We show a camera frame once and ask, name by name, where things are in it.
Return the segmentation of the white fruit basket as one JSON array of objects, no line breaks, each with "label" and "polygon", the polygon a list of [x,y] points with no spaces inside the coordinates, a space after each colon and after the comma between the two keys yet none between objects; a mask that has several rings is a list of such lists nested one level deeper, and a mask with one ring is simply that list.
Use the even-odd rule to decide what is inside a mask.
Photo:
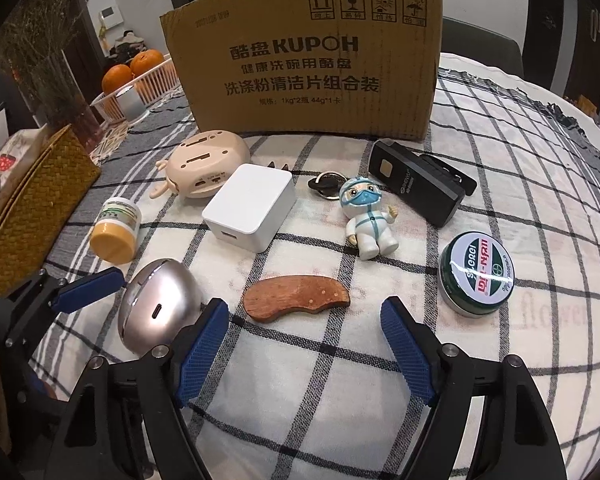
[{"label": "white fruit basket", "polygon": [[[162,63],[134,78],[131,84],[146,107],[151,107],[160,101],[180,84],[171,55],[168,54]],[[125,120],[114,93],[101,93],[91,102],[91,107],[94,107],[98,114],[111,125]]]}]

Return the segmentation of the brown cardboard box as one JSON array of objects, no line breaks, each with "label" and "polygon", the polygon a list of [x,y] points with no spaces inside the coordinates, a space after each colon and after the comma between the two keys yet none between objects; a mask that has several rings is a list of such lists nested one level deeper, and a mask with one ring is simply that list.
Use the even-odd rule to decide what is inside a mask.
[{"label": "brown cardboard box", "polygon": [[196,122],[420,141],[442,0],[195,0],[161,19]]}]

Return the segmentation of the grey chair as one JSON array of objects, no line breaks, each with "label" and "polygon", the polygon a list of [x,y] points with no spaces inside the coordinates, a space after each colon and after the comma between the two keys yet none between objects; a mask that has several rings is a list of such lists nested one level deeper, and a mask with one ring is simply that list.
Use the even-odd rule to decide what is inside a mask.
[{"label": "grey chair", "polygon": [[489,29],[444,18],[441,51],[524,78],[524,61],[516,41]]}]

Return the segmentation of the astronaut medic figurine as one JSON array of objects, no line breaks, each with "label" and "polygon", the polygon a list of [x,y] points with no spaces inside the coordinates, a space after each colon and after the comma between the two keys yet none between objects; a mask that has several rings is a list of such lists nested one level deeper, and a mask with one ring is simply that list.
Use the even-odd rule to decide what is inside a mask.
[{"label": "astronaut medic figurine", "polygon": [[348,219],[347,241],[358,248],[362,260],[391,255],[399,247],[390,229],[398,211],[381,201],[379,185],[366,177],[347,180],[339,191],[340,207]]}]

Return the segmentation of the brown wooden folding knife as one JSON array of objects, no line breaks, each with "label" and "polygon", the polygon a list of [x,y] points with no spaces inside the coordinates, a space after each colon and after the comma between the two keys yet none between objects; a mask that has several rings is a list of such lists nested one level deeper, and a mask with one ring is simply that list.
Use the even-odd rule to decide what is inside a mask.
[{"label": "brown wooden folding knife", "polygon": [[317,314],[350,306],[348,290],[340,281],[321,275],[282,275],[250,286],[242,297],[245,311],[255,321],[272,323],[292,312]]}]

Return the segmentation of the white power adapter cube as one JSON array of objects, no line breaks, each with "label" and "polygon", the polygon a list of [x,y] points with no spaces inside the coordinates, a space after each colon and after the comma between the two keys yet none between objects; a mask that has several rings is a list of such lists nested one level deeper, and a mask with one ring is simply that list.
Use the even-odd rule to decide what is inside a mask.
[{"label": "white power adapter cube", "polygon": [[296,199],[290,171],[242,164],[201,215],[218,240],[250,252],[264,252]]}]

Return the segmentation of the black rectangular device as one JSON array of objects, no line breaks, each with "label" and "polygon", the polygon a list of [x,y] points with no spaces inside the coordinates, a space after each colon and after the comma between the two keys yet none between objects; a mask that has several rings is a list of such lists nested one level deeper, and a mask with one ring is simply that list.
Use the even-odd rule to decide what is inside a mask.
[{"label": "black rectangular device", "polygon": [[368,172],[436,228],[443,228],[477,187],[472,177],[447,162],[417,155],[394,141],[374,144]]}]

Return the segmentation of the beige round toy device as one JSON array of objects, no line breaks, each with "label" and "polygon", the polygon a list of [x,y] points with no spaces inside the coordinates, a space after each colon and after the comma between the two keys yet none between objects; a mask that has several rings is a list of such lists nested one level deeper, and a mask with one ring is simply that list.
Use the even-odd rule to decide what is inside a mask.
[{"label": "beige round toy device", "polygon": [[172,154],[156,162],[164,181],[149,194],[152,200],[171,192],[185,198],[213,196],[235,170],[251,160],[247,143],[236,133],[208,130],[182,141]]}]

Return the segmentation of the black key with ring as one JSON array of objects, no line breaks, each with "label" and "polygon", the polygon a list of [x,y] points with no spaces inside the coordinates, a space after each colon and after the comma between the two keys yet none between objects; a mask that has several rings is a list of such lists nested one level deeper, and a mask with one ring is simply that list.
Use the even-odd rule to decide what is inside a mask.
[{"label": "black key with ring", "polygon": [[339,193],[348,178],[337,171],[324,171],[308,181],[309,189],[324,200],[339,200]]}]

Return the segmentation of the plaid tablecloth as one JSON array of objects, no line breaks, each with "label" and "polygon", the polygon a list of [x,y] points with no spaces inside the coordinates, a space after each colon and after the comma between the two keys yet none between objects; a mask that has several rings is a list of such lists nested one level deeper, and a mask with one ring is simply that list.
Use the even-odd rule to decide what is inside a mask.
[{"label": "plaid tablecloth", "polygon": [[[227,302],[222,347],[183,413],[213,478],[396,478],[427,410],[408,392],[380,327],[390,296],[470,356],[521,356],[550,412],[568,476],[593,469],[600,460],[600,153],[588,118],[530,91],[442,70],[428,136],[414,151],[464,171],[476,192],[442,229],[387,194],[399,213],[392,228],[399,248],[370,261],[347,245],[339,205],[308,187],[325,170],[366,174],[370,140],[250,136],[252,160],[288,167],[297,193],[271,245],[255,254],[218,240],[201,203],[149,197],[160,179],[156,162],[196,132],[184,96],[150,112],[104,161],[45,266],[69,281],[102,270],[88,239],[104,201],[121,196],[142,213],[124,274],[173,258],[206,298]],[[467,231],[498,240],[515,268],[512,296],[483,318],[457,313],[439,284],[443,248]],[[272,323],[250,318],[246,290],[282,275],[334,278],[350,306],[292,312]]]}]

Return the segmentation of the silver egg-shaped device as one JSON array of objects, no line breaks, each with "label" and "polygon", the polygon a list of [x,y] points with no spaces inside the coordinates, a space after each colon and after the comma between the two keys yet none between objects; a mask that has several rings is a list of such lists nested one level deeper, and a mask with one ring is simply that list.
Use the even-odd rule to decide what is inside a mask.
[{"label": "silver egg-shaped device", "polygon": [[125,287],[119,337],[134,356],[143,356],[158,344],[170,344],[203,308],[199,286],[186,266],[169,258],[155,260]]}]

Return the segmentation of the woven straw box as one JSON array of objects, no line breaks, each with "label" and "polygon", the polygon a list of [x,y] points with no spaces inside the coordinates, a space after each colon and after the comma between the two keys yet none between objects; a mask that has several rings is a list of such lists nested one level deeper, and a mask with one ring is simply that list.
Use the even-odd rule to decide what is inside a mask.
[{"label": "woven straw box", "polygon": [[70,125],[53,134],[0,214],[0,297],[42,268],[99,175]]}]

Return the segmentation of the yellow-capped white pill bottle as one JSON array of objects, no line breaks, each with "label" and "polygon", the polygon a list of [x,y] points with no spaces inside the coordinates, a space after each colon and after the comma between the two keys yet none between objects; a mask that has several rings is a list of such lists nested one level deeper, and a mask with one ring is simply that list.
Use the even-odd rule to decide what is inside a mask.
[{"label": "yellow-capped white pill bottle", "polygon": [[142,213],[127,198],[111,197],[102,204],[91,236],[92,252],[102,260],[120,266],[131,262],[137,248]]}]

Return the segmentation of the orange fruit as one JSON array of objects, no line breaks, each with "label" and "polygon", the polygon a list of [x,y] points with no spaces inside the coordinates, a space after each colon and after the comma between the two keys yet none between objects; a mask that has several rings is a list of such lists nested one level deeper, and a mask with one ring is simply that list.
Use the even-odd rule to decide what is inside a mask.
[{"label": "orange fruit", "polygon": [[148,70],[152,70],[154,67],[160,65],[163,61],[164,55],[159,50],[148,49],[138,52],[132,58],[130,69],[134,77],[139,77],[148,72]]},{"label": "orange fruit", "polygon": [[134,78],[132,70],[125,64],[110,67],[102,77],[102,92],[105,96],[128,84]]}]

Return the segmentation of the green round tin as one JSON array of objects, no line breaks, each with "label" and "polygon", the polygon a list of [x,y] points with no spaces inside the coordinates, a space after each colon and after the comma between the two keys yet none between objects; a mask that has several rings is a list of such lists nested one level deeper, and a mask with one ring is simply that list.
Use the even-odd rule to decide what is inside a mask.
[{"label": "green round tin", "polygon": [[494,237],[478,231],[460,233],[443,248],[438,277],[448,305],[470,318],[496,312],[515,287],[508,251]]}]

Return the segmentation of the dried flower bouquet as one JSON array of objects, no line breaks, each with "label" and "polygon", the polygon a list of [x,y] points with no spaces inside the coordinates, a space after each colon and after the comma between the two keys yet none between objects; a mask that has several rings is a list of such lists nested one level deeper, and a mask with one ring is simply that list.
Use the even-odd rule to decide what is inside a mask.
[{"label": "dried flower bouquet", "polygon": [[45,125],[54,131],[70,126],[91,152],[102,128],[66,55],[82,24],[80,0],[18,0],[0,27],[0,70]]}]

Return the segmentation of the silver metal cup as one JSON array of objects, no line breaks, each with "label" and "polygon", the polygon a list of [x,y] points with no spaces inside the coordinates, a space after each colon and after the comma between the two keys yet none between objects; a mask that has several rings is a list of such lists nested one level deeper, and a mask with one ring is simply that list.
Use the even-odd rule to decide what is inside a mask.
[{"label": "silver metal cup", "polygon": [[147,112],[146,105],[132,84],[126,84],[114,92],[114,97],[127,122],[135,122]]}]

